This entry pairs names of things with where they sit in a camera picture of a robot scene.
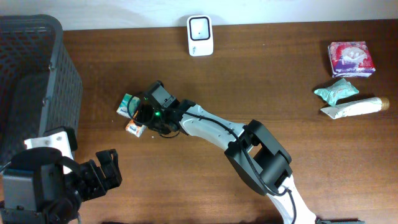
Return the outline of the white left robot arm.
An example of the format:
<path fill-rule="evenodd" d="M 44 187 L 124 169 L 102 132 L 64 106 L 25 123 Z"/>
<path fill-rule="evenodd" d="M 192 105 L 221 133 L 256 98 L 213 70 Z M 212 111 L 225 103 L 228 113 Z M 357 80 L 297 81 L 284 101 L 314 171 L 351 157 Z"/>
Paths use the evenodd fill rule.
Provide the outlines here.
<path fill-rule="evenodd" d="M 77 163 L 73 128 L 60 126 L 26 139 L 26 150 L 2 169 L 3 223 L 81 222 L 83 202 L 106 195 L 123 181 L 115 149 L 96 153 L 98 161 Z"/>

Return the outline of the teal small tissue pack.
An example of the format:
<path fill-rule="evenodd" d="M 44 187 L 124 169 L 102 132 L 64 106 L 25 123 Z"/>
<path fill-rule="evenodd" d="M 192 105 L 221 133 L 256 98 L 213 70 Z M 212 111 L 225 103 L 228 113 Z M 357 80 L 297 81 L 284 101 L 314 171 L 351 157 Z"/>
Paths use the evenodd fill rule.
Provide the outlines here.
<path fill-rule="evenodd" d="M 140 102 L 141 101 L 138 97 L 126 93 L 123 96 L 123 99 L 118 106 L 116 112 L 118 115 L 121 115 L 125 118 L 130 118 L 131 115 L 135 114 Z"/>

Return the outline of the white cream tube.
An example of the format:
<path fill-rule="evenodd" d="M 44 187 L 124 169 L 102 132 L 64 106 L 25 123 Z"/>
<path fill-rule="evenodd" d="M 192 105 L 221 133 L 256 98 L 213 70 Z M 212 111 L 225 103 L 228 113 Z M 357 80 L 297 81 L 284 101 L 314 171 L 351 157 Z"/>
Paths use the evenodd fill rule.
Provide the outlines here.
<path fill-rule="evenodd" d="M 351 101 L 322 108 L 320 111 L 328 115 L 331 119 L 339 119 L 350 116 L 377 113 L 388 110 L 390 101 L 386 97 L 373 97 L 363 100 Z"/>

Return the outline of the orange small tissue pack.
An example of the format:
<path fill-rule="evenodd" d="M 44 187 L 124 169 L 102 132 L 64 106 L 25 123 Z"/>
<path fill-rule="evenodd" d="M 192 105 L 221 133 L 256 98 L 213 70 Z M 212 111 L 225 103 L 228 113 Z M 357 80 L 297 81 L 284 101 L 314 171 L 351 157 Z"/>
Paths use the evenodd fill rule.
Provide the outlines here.
<path fill-rule="evenodd" d="M 133 120 L 130 120 L 130 122 L 128 122 L 128 124 L 126 125 L 125 130 L 128 133 L 133 134 L 139 138 L 143 134 L 143 132 L 146 130 L 146 127 L 147 126 L 145 126 L 145 125 L 139 126 Z"/>

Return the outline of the green wipes pack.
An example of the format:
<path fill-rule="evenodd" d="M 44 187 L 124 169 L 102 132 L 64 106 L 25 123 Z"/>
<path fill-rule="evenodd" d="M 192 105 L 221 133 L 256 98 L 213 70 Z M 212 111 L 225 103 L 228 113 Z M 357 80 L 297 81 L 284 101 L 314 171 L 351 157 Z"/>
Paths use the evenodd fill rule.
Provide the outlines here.
<path fill-rule="evenodd" d="M 359 93 L 359 90 L 346 79 L 342 78 L 326 88 L 319 88 L 314 91 L 330 106 L 335 106 L 340 99 L 348 98 Z"/>

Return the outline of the red purple tissue pack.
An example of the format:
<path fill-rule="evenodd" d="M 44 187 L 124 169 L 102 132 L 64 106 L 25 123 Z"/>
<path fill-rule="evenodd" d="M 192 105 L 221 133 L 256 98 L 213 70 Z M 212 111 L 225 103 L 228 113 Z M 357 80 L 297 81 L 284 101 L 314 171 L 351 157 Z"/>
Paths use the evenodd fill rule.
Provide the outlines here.
<path fill-rule="evenodd" d="M 376 71 L 365 41 L 332 42 L 328 56 L 333 78 L 367 78 Z"/>

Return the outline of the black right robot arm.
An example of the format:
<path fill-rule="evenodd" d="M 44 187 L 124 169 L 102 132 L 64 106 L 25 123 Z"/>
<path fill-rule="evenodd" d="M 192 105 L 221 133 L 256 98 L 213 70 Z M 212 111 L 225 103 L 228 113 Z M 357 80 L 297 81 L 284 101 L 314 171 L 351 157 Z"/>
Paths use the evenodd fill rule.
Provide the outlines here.
<path fill-rule="evenodd" d="M 127 107 L 137 125 L 164 138 L 183 133 L 214 144 L 249 188 L 270 198 L 284 223 L 316 223 L 317 216 L 296 188 L 290 154 L 261 122 L 253 119 L 244 124 L 220 118 L 194 101 L 179 101 L 161 81 L 138 97 L 137 108 Z"/>

